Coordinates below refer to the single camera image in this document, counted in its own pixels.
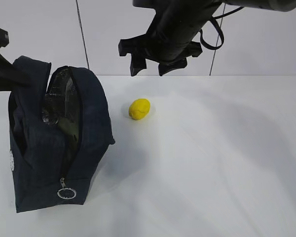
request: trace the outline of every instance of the white logo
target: white logo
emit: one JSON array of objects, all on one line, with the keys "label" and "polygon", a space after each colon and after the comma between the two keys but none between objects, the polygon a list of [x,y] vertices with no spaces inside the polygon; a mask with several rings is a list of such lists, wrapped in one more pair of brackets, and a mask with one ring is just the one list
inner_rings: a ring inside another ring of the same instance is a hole
[{"label": "white logo", "polygon": [[14,171],[14,157],[11,150],[10,150],[10,166],[11,166],[11,170]]}]

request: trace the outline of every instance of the dark blue bag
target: dark blue bag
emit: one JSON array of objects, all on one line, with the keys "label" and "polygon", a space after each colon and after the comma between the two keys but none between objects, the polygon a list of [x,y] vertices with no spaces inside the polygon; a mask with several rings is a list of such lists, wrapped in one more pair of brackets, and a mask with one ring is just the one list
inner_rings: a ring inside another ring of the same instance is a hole
[{"label": "dark blue bag", "polygon": [[13,66],[31,80],[9,98],[16,211],[84,204],[98,163],[115,143],[99,80],[65,66],[46,92],[51,64],[22,56]]}]

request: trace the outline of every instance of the metal ring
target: metal ring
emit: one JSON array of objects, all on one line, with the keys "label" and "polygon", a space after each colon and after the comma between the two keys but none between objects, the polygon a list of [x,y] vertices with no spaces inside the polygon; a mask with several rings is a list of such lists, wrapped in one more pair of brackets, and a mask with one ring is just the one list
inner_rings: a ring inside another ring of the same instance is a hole
[{"label": "metal ring", "polygon": [[[70,191],[72,191],[72,192],[74,193],[74,196],[73,196],[73,197],[64,197],[64,196],[62,196],[62,195],[60,194],[60,192],[61,192],[61,191],[65,191],[65,190],[70,190]],[[57,195],[58,195],[58,197],[60,197],[61,199],[71,200],[71,199],[74,199],[75,196],[77,196],[77,192],[76,192],[76,190],[74,190],[74,189],[72,189],[72,188],[62,188],[62,189],[58,190]]]}]

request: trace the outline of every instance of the black strap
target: black strap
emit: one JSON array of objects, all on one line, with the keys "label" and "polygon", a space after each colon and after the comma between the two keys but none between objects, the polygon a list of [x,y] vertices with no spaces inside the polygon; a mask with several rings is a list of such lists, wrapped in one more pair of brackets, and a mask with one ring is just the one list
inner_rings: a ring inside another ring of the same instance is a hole
[{"label": "black strap", "polygon": [[222,29],[220,28],[220,26],[219,26],[217,20],[216,20],[214,17],[212,17],[209,21],[210,21],[210,22],[212,23],[212,25],[215,27],[215,29],[216,29],[216,31],[217,31],[219,37],[221,38],[222,43],[221,43],[221,45],[219,45],[219,46],[212,46],[212,45],[206,43],[205,40],[204,40],[204,38],[203,38],[203,30],[200,30],[200,33],[201,33],[201,44],[202,44],[205,48],[207,48],[207,49],[210,49],[210,50],[217,50],[217,49],[219,49],[219,48],[222,47],[222,45],[223,45],[225,39],[224,39],[224,36],[223,36]]},{"label": "black strap", "polygon": [[229,16],[229,15],[231,15],[231,14],[234,14],[234,13],[236,13],[236,12],[242,10],[243,8],[244,8],[244,7],[241,6],[241,7],[237,8],[237,9],[234,9],[234,10],[232,10],[232,11],[230,11],[230,12],[227,12],[227,13],[225,13],[225,14],[223,14],[223,15],[216,16],[216,17],[214,17],[214,19],[218,20],[218,19],[221,19],[221,18],[223,18],[223,17],[225,17],[225,16]]}]

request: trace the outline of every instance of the yellow lemon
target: yellow lemon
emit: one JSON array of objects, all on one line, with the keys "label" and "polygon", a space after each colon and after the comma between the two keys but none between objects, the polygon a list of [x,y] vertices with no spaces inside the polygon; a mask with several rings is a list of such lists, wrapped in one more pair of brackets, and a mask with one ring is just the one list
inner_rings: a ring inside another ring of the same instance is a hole
[{"label": "yellow lemon", "polygon": [[150,102],[147,99],[135,100],[129,107],[128,114],[134,120],[143,119],[150,110]]}]

